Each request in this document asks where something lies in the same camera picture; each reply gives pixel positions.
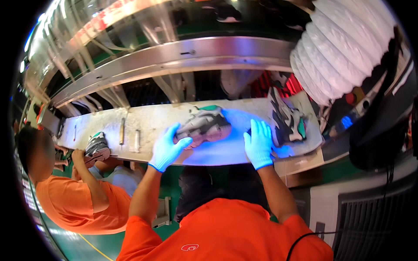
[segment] logo on shirt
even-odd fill
[[[199,247],[198,244],[187,244],[187,245],[182,246],[181,249],[183,251],[189,251],[189,250],[190,251],[193,251],[193,250],[195,250],[198,247]]]

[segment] black cable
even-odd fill
[[[334,233],[339,233],[339,232],[342,232],[342,231],[334,231],[334,232],[312,232],[312,233],[307,233],[307,234],[305,234],[305,235],[301,235],[298,239],[296,239],[296,241],[293,243],[293,245],[290,247],[290,249],[289,249],[289,253],[288,253],[288,256],[287,256],[287,258],[286,258],[286,261],[290,261],[290,256],[291,256],[291,254],[292,254],[292,251],[293,251],[293,249],[295,248],[295,246],[296,246],[296,244],[301,240],[301,239],[303,239],[304,237],[307,237],[307,236],[311,236],[311,235],[320,235],[320,234],[334,234]]]
[[[387,190],[387,186],[390,184],[390,183],[392,183],[392,181],[393,181],[393,173],[394,173],[394,170],[395,170],[395,164],[392,162],[390,165],[388,165],[387,167],[386,167],[386,184],[385,184],[385,186],[384,186],[384,188],[383,188],[383,203],[382,203],[382,205],[384,205],[384,203],[385,203],[385,198],[386,198],[386,190]],[[307,234],[304,234],[304,235],[301,235],[294,243],[293,243],[293,245],[290,247],[290,249],[289,249],[289,253],[288,253],[288,256],[287,256],[287,258],[286,258],[286,261],[290,261],[290,256],[291,256],[291,254],[292,254],[292,251],[293,251],[293,249],[295,248],[295,246],[296,246],[296,244],[301,240],[301,239],[303,239],[304,237],[307,237],[307,236],[311,236],[311,235],[321,235],[321,234],[334,234],[334,233],[339,233],[339,232],[343,232],[344,230],[341,230],[341,231],[334,231],[334,232],[312,232],[312,233],[307,233]]]

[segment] black vent grille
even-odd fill
[[[336,234],[334,240],[335,260],[370,260],[382,250],[410,201],[411,188],[404,187],[386,195],[381,194],[382,189],[377,191],[377,196],[376,193],[367,192],[367,198],[361,195],[364,192],[358,193],[357,200],[340,195],[337,230],[343,232]]]

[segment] black hair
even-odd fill
[[[32,128],[30,126],[24,126],[16,135],[20,162],[22,163],[22,167],[25,170],[26,174],[28,174],[29,157],[33,153],[36,146],[37,131],[37,129]]]
[[[39,105],[34,104],[33,105],[33,110],[35,111],[36,115],[39,115],[39,112],[41,111],[41,108],[39,107]]]

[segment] shoe upper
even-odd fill
[[[271,104],[269,117],[274,145],[281,147],[288,142],[302,141],[304,137],[299,133],[298,126],[303,115],[297,109],[291,109],[274,87],[270,88],[268,99]]]
[[[92,156],[96,151],[108,148],[104,132],[98,132],[89,139],[86,147],[86,155]]]
[[[213,126],[231,125],[222,114],[222,108],[216,105],[197,108],[191,112],[191,118],[176,132],[178,139],[205,134]]]

